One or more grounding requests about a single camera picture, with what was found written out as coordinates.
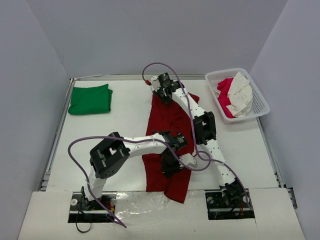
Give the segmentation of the dark red t shirt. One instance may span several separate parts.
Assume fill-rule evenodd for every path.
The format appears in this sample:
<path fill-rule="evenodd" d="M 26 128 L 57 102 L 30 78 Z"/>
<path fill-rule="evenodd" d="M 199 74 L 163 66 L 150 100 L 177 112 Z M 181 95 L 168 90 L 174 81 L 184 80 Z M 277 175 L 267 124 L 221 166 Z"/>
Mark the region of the dark red t shirt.
<path fill-rule="evenodd" d="M 176 102 L 165 104 L 159 97 L 153 95 L 146 135 L 162 131 L 174 131 L 186 137 L 187 146 L 177 152 L 179 155 L 194 153 L 192 128 L 188 115 Z M 146 191 L 163 192 L 169 199 L 183 204 L 191 171 L 183 168 L 173 173 L 172 176 L 166 177 L 162 171 L 162 158 L 158 154 L 143 155 L 142 160 L 146 174 Z"/>

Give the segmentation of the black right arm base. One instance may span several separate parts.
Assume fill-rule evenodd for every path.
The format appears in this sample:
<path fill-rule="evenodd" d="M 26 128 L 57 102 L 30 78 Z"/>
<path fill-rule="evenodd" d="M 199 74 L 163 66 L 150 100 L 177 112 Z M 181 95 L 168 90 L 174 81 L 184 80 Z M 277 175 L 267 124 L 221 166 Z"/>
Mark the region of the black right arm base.
<path fill-rule="evenodd" d="M 254 219 L 250 198 L 244 194 L 231 203 L 226 203 L 221 191 L 205 192 L 207 218 L 210 221 Z"/>

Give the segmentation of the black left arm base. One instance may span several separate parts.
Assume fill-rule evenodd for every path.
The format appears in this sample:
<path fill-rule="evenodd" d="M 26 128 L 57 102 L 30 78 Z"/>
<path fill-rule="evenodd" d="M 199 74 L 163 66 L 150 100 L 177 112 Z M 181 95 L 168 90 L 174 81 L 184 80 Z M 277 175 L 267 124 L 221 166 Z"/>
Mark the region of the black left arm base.
<path fill-rule="evenodd" d="M 113 220 L 114 217 L 95 200 L 88 202 L 80 192 L 72 194 L 68 223 L 112 223 Z"/>

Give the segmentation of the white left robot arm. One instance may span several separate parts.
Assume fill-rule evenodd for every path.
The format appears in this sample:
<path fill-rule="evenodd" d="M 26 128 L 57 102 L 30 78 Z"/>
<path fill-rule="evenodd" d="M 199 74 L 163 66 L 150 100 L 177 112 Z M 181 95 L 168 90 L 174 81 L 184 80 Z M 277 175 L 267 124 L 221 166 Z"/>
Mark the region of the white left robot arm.
<path fill-rule="evenodd" d="M 82 199 L 82 203 L 89 209 L 100 205 L 107 179 L 115 175 L 130 158 L 148 154 L 160 155 L 161 172 L 167 178 L 183 168 L 169 150 L 172 148 L 176 152 L 188 145 L 187 139 L 181 133 L 174 136 L 168 131 L 161 131 L 144 137 L 124 138 L 124 141 L 115 139 L 121 137 L 118 132 L 109 136 L 110 139 L 103 139 L 89 152 L 89 184 L 83 187 Z"/>

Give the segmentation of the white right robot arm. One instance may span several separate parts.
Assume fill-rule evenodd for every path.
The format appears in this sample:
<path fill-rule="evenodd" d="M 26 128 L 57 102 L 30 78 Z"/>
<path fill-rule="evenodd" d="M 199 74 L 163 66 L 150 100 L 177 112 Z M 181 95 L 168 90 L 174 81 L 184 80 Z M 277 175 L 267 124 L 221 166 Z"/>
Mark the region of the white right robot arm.
<path fill-rule="evenodd" d="M 242 199 L 244 190 L 221 152 L 217 141 L 214 114 L 200 107 L 184 85 L 178 80 L 170 79 L 168 73 L 152 76 L 150 86 L 152 93 L 159 97 L 163 103 L 175 102 L 188 115 L 191 121 L 195 152 L 200 159 L 214 162 L 222 202 L 226 206 L 234 206 Z"/>

